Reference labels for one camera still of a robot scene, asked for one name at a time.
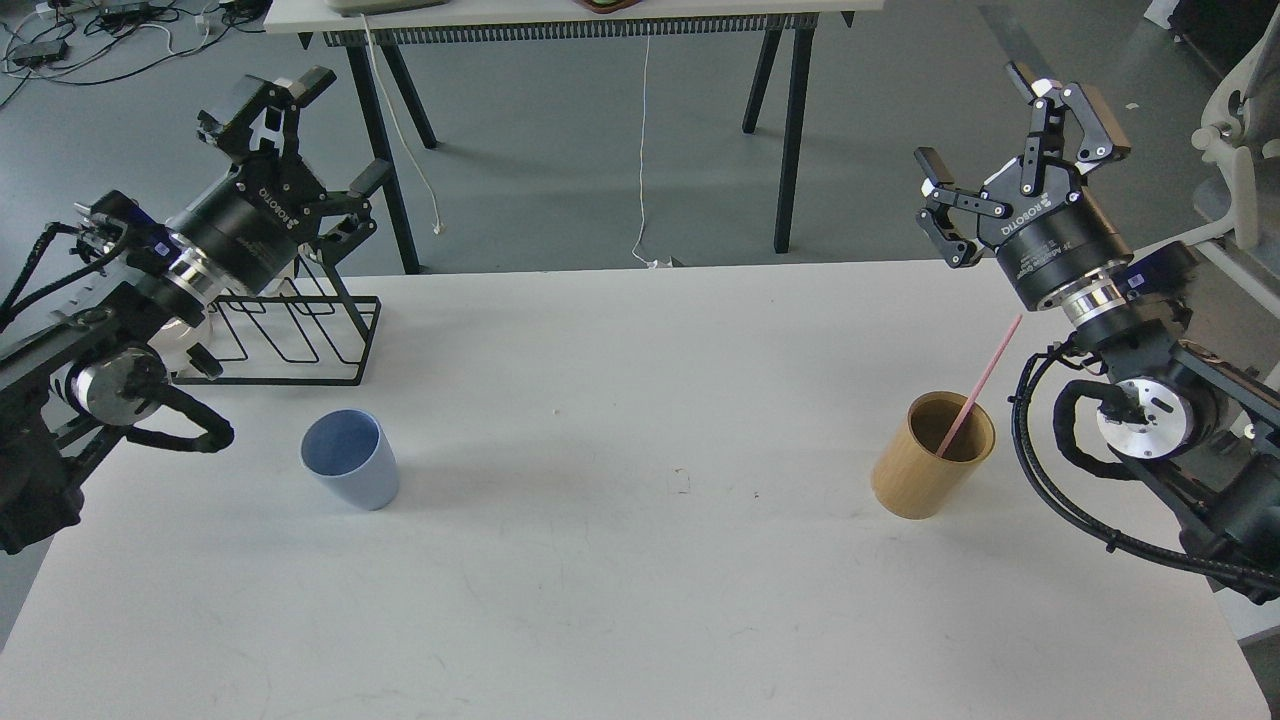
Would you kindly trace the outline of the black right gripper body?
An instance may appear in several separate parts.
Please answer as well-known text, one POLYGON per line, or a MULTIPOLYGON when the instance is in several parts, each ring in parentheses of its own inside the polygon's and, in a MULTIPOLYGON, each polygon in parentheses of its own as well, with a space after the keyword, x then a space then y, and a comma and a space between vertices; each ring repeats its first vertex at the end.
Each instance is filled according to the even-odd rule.
POLYGON ((1023 186, 1019 160, 984 182, 987 199, 1006 205, 1007 211, 980 218, 980 242, 1025 309, 1051 307, 1064 286, 1133 259, 1075 167, 1050 165, 1038 195, 1021 193, 1023 186))

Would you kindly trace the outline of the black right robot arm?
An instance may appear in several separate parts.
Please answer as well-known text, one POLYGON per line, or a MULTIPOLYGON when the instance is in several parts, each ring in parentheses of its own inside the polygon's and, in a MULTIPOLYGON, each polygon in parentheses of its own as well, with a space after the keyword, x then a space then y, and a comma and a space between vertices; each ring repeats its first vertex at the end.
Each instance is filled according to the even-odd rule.
POLYGON ((916 224, 952 268, 991 256, 1029 311, 1059 307, 1071 334, 1032 355, 1010 398, 1018 461, 1061 518, 1138 559, 1206 577, 1254 603, 1277 598, 1277 392, 1185 338, 1184 291, 1197 260, 1181 241, 1135 259, 1088 188, 1130 142, 1103 99, 1079 83, 1005 67, 1030 109, 1021 151, 975 191, 936 150, 916 224), (1097 365, 1053 401, 1059 452, 1093 477, 1135 480, 1167 506, 1180 550, 1137 539, 1074 503, 1048 477, 1029 411, 1044 373, 1097 365))

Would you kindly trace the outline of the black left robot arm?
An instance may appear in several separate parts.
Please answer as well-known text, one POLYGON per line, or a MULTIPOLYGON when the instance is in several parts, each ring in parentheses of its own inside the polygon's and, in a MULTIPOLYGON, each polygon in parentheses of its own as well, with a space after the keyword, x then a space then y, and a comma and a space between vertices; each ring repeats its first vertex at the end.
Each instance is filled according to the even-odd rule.
POLYGON ((270 284, 308 256, 371 342, 380 311, 358 310, 337 264, 376 229, 371 196, 393 167, 375 159, 348 188, 329 190, 300 154, 300 114, 335 78, 325 67, 297 79, 246 76, 201 111, 200 140, 230 165, 170 220, 111 191, 78 206, 78 225, 45 227, 3 300, 3 324, 70 284, 93 284, 86 306, 3 351, 4 552, 76 525, 84 482, 122 441, 192 454, 232 443, 230 423, 175 380, 193 368, 216 382, 221 364, 195 338, 180 343, 180 361, 163 359, 163 343, 200 328, 211 305, 269 304, 270 284))

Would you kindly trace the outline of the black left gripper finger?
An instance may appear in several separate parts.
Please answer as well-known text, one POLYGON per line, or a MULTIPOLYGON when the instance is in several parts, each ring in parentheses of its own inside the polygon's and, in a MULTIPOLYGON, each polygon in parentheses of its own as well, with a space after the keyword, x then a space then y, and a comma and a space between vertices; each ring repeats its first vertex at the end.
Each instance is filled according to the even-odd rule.
POLYGON ((326 191, 301 205, 303 215, 316 222, 337 219, 330 229, 317 231, 307 242, 312 260, 325 268, 337 266, 374 234, 378 223, 372 219, 371 196, 392 174, 390 161, 374 159, 346 191, 326 191))
POLYGON ((198 137, 238 170, 308 170, 300 154, 300 114, 335 81, 337 73, 325 67, 312 67, 297 79, 244 76, 214 109, 197 115, 198 137))

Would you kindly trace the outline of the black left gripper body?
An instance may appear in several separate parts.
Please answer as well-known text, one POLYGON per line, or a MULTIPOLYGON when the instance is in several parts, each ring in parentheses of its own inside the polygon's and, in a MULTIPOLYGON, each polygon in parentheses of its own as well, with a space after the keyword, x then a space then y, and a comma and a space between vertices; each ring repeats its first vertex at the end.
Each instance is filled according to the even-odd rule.
POLYGON ((317 231, 326 193, 303 160, 244 160, 168 222, 239 293, 264 291, 317 231))

